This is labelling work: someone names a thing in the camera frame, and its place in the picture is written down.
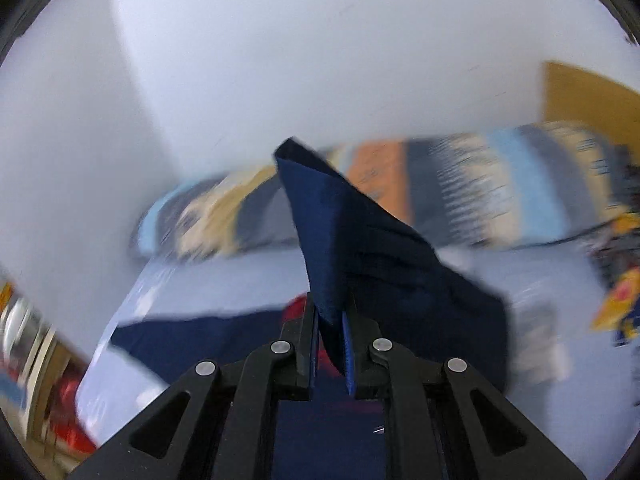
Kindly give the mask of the navy blue work jacket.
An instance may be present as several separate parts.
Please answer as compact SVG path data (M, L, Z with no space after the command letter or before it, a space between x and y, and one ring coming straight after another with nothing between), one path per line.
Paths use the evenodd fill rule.
M168 383L194 365L246 359L278 340L311 301L318 356L308 401L281 401L267 479L383 479L384 411L347 387L343 316L378 324L417 358L451 358L506 384L508 323L502 301L443 264L415 230L359 192L321 156L295 141L274 154L293 211L310 292L282 311L233 318L155 320L119 327L114 345Z

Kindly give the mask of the light blue cloud bedsheet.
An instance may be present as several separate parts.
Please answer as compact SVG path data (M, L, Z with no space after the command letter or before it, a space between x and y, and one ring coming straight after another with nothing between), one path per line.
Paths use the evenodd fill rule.
M516 321L512 402L560 443L615 434L631 404L626 354L590 328L604 288L577 242L513 250L449 246L440 260L506 298ZM302 254L269 249L199 263L151 262L108 322L80 383L77 414L102 444L154 400L160 378L111 346L134 322L282 308L307 289Z

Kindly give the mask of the dark patterned crumpled cloth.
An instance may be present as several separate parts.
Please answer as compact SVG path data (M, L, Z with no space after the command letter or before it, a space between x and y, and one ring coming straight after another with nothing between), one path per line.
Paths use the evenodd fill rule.
M626 346L639 337L639 211L628 207L590 233L586 251L605 290L590 330L610 332L614 346Z

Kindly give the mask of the patchwork rolled quilt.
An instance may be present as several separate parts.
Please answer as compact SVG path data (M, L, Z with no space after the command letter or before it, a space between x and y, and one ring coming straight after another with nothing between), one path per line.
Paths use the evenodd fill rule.
M578 122L343 144L326 159L435 247L562 242L629 208L616 149ZM142 214L130 248L145 259L202 260L296 240L267 165L174 188Z

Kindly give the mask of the wooden headboard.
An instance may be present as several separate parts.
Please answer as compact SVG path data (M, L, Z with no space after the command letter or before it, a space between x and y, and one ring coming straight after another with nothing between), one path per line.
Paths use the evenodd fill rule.
M573 65L544 62L545 122L580 122L639 159L639 92Z

